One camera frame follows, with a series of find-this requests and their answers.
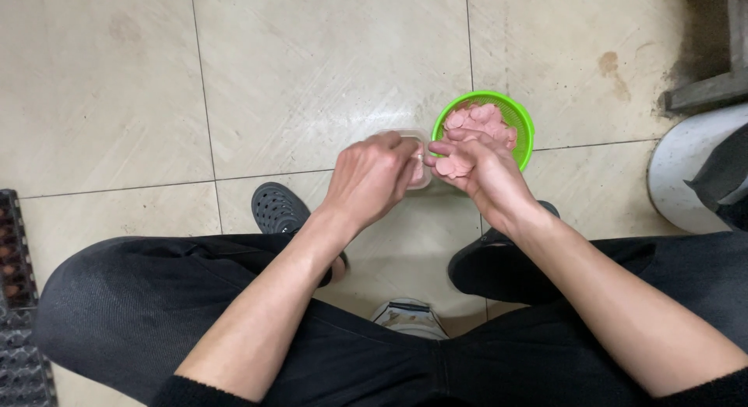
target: tile floor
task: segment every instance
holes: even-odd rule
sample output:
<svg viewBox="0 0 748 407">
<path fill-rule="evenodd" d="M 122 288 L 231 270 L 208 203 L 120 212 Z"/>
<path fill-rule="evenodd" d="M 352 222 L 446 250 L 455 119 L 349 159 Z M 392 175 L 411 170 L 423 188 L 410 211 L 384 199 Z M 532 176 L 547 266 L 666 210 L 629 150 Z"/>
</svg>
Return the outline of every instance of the tile floor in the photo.
<svg viewBox="0 0 748 407">
<path fill-rule="evenodd" d="M 678 233 L 646 193 L 684 0 L 0 0 L 0 186 L 16 189 L 43 286 L 119 235 L 257 231 L 255 187 L 322 200 L 336 154 L 423 128 L 471 89 L 536 122 L 525 176 L 590 239 Z M 318 297 L 362 316 L 399 296 L 458 335 L 512 306 L 444 271 L 476 239 L 460 197 L 409 197 L 351 243 Z M 60 403 L 138 405 L 55 368 Z"/>
</svg>

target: plastic food container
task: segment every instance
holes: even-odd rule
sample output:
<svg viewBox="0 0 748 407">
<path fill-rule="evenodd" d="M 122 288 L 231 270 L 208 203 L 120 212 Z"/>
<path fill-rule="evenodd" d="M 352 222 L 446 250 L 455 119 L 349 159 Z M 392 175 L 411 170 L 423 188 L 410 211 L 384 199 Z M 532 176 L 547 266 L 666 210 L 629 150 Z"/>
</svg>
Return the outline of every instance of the plastic food container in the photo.
<svg viewBox="0 0 748 407">
<path fill-rule="evenodd" d="M 441 137 L 444 134 L 444 120 L 447 115 L 457 109 L 469 107 L 473 103 L 478 105 L 493 103 L 501 110 L 504 122 L 517 128 L 517 147 L 512 150 L 512 156 L 517 162 L 519 170 L 523 171 L 529 162 L 530 155 L 533 153 L 535 126 L 524 106 L 515 102 L 509 96 L 502 95 L 501 93 L 491 90 L 478 90 L 466 93 L 459 96 L 457 99 L 454 99 L 444 108 L 436 119 L 431 136 L 432 140 L 441 140 Z"/>
<path fill-rule="evenodd" d="M 402 137 L 415 138 L 423 145 L 423 153 L 418 156 L 419 163 L 423 168 L 423 176 L 415 183 L 408 185 L 408 190 L 412 189 L 423 189 L 429 183 L 431 183 L 431 168 L 423 164 L 423 154 L 429 151 L 429 134 L 422 129 L 418 128 L 397 128 L 397 129 L 382 129 L 377 134 L 382 134 L 387 131 L 397 131 Z"/>
</svg>

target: left hand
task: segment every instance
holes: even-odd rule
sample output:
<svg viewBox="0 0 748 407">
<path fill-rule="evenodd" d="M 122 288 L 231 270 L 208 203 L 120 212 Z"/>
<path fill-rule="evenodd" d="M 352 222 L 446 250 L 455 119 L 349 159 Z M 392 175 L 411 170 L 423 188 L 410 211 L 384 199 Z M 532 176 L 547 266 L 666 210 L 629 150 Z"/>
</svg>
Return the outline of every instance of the left hand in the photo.
<svg viewBox="0 0 748 407">
<path fill-rule="evenodd" d="M 419 143 L 395 131 L 372 135 L 337 157 L 327 196 L 318 211 L 341 215 L 360 233 L 384 217 L 405 196 L 419 160 Z"/>
</svg>

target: forearm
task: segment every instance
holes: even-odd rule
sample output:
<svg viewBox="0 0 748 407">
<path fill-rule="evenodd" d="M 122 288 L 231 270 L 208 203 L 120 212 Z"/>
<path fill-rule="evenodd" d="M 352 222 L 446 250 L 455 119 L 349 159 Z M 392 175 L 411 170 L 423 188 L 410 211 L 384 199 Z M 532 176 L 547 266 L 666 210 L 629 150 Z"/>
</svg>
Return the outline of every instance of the forearm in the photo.
<svg viewBox="0 0 748 407">
<path fill-rule="evenodd" d="M 652 396 L 748 366 L 748 356 L 703 319 L 653 288 L 547 213 L 512 240 L 569 300 L 613 359 Z"/>
<path fill-rule="evenodd" d="M 315 212 L 288 246 L 242 291 L 176 370 L 261 401 L 283 364 L 304 311 L 353 231 Z"/>
</svg>

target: hand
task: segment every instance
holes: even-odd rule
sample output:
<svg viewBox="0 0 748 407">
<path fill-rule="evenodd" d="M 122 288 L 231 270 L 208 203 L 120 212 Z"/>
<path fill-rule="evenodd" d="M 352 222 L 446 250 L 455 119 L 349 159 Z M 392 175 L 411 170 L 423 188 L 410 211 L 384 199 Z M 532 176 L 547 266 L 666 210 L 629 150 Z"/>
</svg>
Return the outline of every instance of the hand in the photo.
<svg viewBox="0 0 748 407">
<path fill-rule="evenodd" d="M 446 135 L 457 144 L 434 141 L 429 144 L 429 150 L 442 155 L 456 152 L 475 164 L 471 173 L 451 180 L 436 171 L 438 158 L 434 155 L 427 155 L 424 163 L 432 168 L 434 176 L 467 192 L 494 229 L 509 235 L 519 218 L 538 208 L 542 210 L 524 182 L 512 153 L 503 143 L 470 129 L 452 129 Z"/>
<path fill-rule="evenodd" d="M 372 135 L 337 157 L 327 196 L 318 210 L 335 212 L 355 228 L 354 236 L 384 217 L 405 196 L 420 161 L 418 141 L 395 131 Z"/>
</svg>

